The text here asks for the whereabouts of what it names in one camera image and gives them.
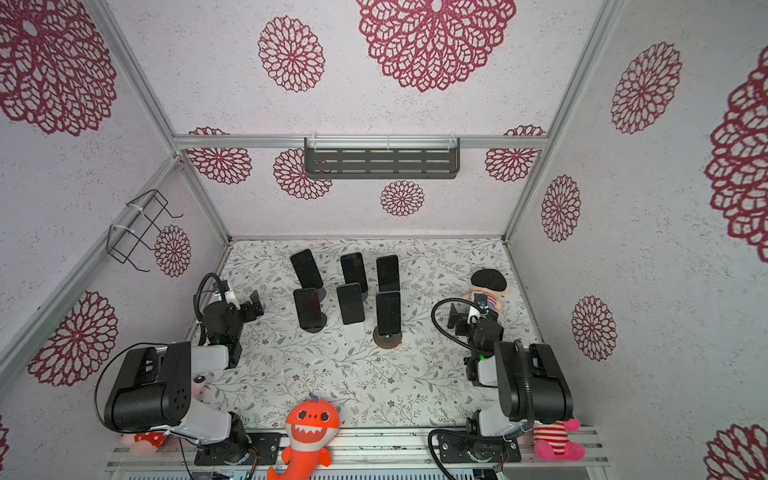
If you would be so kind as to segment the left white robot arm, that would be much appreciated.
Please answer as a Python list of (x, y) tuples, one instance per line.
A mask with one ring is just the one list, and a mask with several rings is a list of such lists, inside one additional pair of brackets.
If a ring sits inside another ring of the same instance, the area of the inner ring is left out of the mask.
[(238, 465), (256, 458), (242, 419), (202, 402), (208, 376), (235, 368), (245, 324), (264, 314), (256, 291), (238, 302), (232, 291), (198, 311), (202, 345), (189, 341), (126, 352), (102, 418), (135, 456), (152, 455), (172, 436), (191, 442), (198, 465)]

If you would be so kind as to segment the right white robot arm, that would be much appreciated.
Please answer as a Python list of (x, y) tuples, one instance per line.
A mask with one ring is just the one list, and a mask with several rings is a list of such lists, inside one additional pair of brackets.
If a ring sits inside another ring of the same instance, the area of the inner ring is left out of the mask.
[(452, 305), (447, 329), (469, 346), (468, 380), (496, 392), (494, 403), (468, 418), (469, 434), (509, 437), (573, 418), (572, 395), (550, 345), (507, 342), (497, 313), (474, 307)]

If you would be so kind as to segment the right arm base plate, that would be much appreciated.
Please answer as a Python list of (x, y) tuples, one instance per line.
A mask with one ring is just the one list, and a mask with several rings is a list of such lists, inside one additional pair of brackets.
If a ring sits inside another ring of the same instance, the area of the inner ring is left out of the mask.
[(435, 440), (438, 457), (447, 464), (501, 464), (519, 463), (522, 460), (516, 440), (501, 444), (445, 433), (436, 434)]

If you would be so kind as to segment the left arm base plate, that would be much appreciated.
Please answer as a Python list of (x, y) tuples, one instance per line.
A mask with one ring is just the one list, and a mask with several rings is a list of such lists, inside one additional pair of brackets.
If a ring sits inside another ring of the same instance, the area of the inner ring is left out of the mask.
[(273, 466), (280, 453), (283, 436), (273, 432), (248, 432), (229, 443), (205, 445), (197, 449), (195, 466)]

